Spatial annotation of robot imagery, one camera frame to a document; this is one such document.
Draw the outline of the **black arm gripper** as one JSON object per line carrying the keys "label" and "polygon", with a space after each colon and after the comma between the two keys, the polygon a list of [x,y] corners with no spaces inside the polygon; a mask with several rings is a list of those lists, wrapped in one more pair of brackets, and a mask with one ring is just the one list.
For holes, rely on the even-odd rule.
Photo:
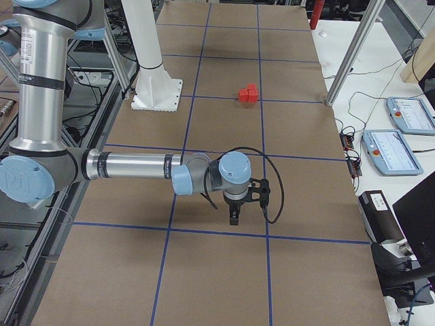
{"label": "black arm gripper", "polygon": [[246,203],[246,201],[245,200],[233,200],[230,198],[226,198],[225,202],[229,207],[230,225],[238,225],[241,207]]}

